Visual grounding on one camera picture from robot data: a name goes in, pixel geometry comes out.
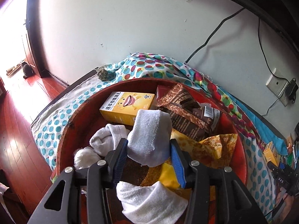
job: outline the metal screw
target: metal screw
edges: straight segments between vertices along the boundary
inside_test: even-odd
[[[232,171],[231,167],[224,167],[224,171],[226,173],[230,173]]]
[[[191,165],[192,166],[198,166],[199,165],[199,161],[193,160],[193,161],[191,161]]]
[[[99,166],[104,166],[106,164],[106,161],[105,160],[100,160],[98,161],[98,165]]]
[[[66,173],[71,173],[71,172],[73,171],[73,168],[72,168],[72,167],[66,167],[66,168],[64,169],[64,171],[65,171]]]

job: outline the yellow medicine box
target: yellow medicine box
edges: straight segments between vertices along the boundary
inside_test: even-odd
[[[266,145],[266,148],[264,149],[264,156],[267,162],[271,161],[276,165],[276,167],[278,167],[280,157],[272,141]]]
[[[100,112],[107,121],[134,125],[140,109],[157,109],[156,96],[152,93],[113,92],[101,106]]]

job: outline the polka dot fabric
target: polka dot fabric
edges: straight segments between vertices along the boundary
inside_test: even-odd
[[[163,78],[205,93],[227,113],[235,124],[245,148],[248,164],[247,188],[264,213],[272,210],[276,189],[262,155],[265,144],[246,114],[219,87],[188,65],[157,54],[134,53],[119,63],[108,65],[106,70],[107,81],[100,81],[96,75],[89,78],[32,123],[31,129],[36,145],[52,170],[56,166],[57,147],[64,127],[74,111],[91,95],[120,81]],[[267,216],[267,220],[270,221],[271,218],[271,215]]]

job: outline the black cat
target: black cat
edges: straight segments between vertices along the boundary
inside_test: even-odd
[[[31,77],[33,76],[33,71],[32,71],[32,68],[30,65],[28,65],[25,61],[22,62],[21,64],[22,66],[22,69],[23,69],[23,73],[24,73],[24,76],[23,78],[28,78],[28,77]]]

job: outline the wooden floor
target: wooden floor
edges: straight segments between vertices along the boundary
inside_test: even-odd
[[[0,102],[0,168],[32,214],[51,185],[52,171],[36,147],[30,125],[65,86],[51,77],[25,80],[22,71],[11,80]]]

